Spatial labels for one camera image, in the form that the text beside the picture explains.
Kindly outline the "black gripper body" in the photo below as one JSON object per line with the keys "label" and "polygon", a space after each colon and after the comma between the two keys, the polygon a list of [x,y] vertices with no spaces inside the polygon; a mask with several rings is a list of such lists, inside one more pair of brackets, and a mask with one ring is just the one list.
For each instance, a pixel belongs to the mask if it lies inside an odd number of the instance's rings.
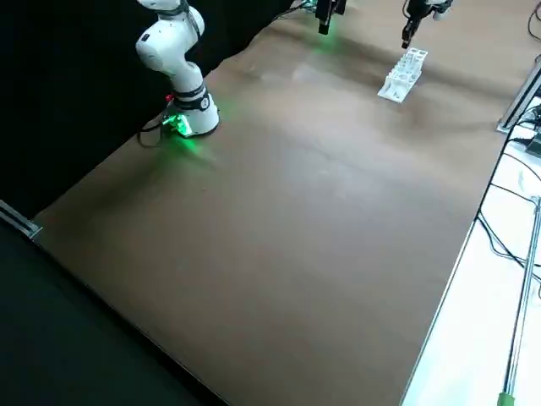
{"label": "black gripper body", "polygon": [[426,16],[426,1],[406,0],[402,7],[402,13],[408,23],[419,23]]}

